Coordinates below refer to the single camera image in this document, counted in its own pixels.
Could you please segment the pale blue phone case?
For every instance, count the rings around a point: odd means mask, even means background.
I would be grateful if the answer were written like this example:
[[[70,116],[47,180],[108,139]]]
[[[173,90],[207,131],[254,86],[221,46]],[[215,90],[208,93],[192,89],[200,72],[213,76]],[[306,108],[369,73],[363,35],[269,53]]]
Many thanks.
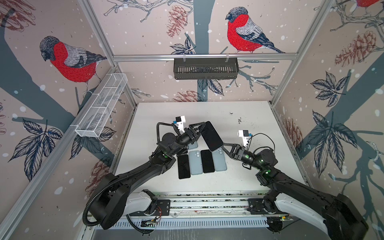
[[[227,170],[225,152],[222,150],[222,148],[219,148],[216,151],[212,152],[212,157],[216,172],[222,172]]]
[[[197,149],[199,147],[198,142],[194,142],[193,144],[189,144],[188,147],[189,147],[189,150]]]

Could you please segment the pale green phone case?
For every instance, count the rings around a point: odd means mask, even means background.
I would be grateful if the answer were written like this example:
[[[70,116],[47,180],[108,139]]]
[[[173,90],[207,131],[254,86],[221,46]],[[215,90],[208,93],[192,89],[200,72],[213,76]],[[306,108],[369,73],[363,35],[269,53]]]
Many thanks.
[[[200,151],[190,151],[189,164],[191,175],[200,175],[203,173],[203,165]]]

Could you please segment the phone with black screen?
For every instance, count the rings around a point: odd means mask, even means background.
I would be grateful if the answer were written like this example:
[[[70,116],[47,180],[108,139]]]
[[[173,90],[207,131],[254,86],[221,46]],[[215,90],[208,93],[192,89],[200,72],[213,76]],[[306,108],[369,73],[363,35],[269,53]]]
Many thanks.
[[[189,156],[187,154],[178,156],[178,177],[180,180],[191,177]]]

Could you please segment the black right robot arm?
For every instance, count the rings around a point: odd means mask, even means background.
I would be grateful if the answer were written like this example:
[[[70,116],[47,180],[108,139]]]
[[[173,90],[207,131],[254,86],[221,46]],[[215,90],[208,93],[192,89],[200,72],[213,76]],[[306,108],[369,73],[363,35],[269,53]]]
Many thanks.
[[[292,179],[275,167],[278,160],[273,148],[263,146],[250,152],[245,146],[224,143],[222,149],[245,168],[258,170],[258,181],[270,189],[264,197],[266,211],[294,215],[332,240],[365,238],[369,226],[350,198],[327,194]]]

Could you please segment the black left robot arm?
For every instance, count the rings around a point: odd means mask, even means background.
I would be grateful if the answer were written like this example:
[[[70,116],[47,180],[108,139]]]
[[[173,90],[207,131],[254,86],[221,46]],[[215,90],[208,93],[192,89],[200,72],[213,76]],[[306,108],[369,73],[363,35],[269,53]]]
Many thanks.
[[[150,179],[164,174],[188,145],[197,142],[206,123],[191,124],[181,133],[176,124],[159,122],[156,125],[157,148],[143,165],[115,176],[105,175],[88,200],[82,215],[84,225],[112,227],[123,215],[131,193]]]

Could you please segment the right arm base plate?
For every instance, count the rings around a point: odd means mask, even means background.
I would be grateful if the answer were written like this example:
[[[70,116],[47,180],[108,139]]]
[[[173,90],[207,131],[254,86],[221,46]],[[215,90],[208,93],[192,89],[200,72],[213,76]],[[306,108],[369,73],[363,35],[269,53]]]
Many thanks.
[[[280,211],[275,202],[269,199],[251,198],[248,199],[248,204],[247,211],[252,215],[288,215],[288,213]]]

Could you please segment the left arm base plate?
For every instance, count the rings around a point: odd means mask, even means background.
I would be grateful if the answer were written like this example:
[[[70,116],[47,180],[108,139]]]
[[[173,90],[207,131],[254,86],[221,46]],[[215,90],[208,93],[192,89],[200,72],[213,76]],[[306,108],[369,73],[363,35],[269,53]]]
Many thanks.
[[[144,212],[133,212],[130,217],[160,217],[170,215],[170,200],[157,200],[156,204],[150,204]]]

